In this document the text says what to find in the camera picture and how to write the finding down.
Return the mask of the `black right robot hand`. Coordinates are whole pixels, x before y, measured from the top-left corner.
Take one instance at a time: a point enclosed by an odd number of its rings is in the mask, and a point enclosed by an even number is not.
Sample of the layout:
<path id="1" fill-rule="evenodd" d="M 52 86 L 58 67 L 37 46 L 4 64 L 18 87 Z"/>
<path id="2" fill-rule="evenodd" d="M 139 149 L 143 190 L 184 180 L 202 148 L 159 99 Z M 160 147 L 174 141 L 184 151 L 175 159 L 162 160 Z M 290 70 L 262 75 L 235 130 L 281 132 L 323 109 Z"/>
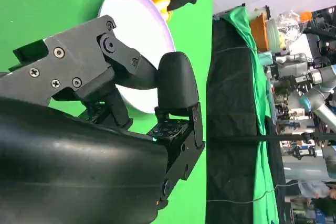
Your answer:
<path id="1" fill-rule="evenodd" d="M 105 15 L 1 74 L 1 223 L 151 223 L 205 147 L 186 54 L 157 67 Z"/>

